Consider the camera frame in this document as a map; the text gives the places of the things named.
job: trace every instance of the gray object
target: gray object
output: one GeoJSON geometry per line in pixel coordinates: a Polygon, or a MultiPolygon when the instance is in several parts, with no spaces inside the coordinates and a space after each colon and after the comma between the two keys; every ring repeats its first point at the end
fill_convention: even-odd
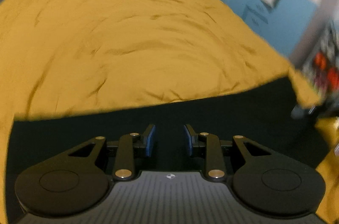
{"type": "Polygon", "coordinates": [[[18,224],[324,224],[315,214],[273,219],[243,207],[225,184],[205,180],[198,172],[143,171],[130,182],[118,182],[92,209],[67,218],[26,214],[18,224]]]}

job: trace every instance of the triangular cutout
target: triangular cutout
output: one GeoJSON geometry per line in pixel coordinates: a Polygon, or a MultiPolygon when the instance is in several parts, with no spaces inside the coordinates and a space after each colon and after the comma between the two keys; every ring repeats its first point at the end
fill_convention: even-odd
{"type": "Polygon", "coordinates": [[[74,151],[73,153],[69,154],[69,156],[73,157],[88,157],[90,153],[92,152],[93,148],[95,147],[95,143],[90,143],[87,146],[84,146],[77,151],[74,151]]]}
{"type": "Polygon", "coordinates": [[[266,156],[266,155],[271,155],[269,152],[249,143],[249,142],[244,142],[244,145],[246,149],[250,152],[252,156],[266,156]]]}

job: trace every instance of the yellow blanket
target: yellow blanket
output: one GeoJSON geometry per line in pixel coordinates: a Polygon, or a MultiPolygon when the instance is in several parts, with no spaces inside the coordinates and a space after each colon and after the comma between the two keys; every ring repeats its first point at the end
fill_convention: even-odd
{"type": "MultiPolygon", "coordinates": [[[[52,118],[205,98],[285,75],[301,104],[317,101],[288,60],[219,0],[3,1],[0,222],[6,223],[3,181],[14,117],[52,118]]],[[[324,173],[334,181],[332,171],[324,173]]],[[[334,211],[321,216],[333,220],[334,211]]]]}

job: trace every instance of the yellow fabric corner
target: yellow fabric corner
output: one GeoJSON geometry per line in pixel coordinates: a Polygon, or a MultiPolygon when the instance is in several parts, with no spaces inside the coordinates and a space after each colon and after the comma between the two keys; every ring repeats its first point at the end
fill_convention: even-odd
{"type": "Polygon", "coordinates": [[[219,0],[5,0],[0,24],[2,224],[13,118],[225,95],[287,75],[301,104],[318,100],[219,0]]]}

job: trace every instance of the black mat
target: black mat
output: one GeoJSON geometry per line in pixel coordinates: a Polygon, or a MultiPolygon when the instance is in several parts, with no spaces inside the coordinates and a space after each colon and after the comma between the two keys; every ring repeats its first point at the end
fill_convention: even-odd
{"type": "Polygon", "coordinates": [[[152,158],[138,164],[142,169],[201,169],[202,160],[186,155],[183,125],[187,123],[196,132],[213,133],[223,140],[244,135],[315,168],[328,153],[328,146],[313,124],[291,119],[295,104],[290,81],[281,78],[235,95],[58,120],[16,121],[6,170],[9,223],[22,214],[14,193],[20,172],[92,137],[118,140],[126,133],[142,133],[149,123],[157,127],[157,144],[152,158]]]}

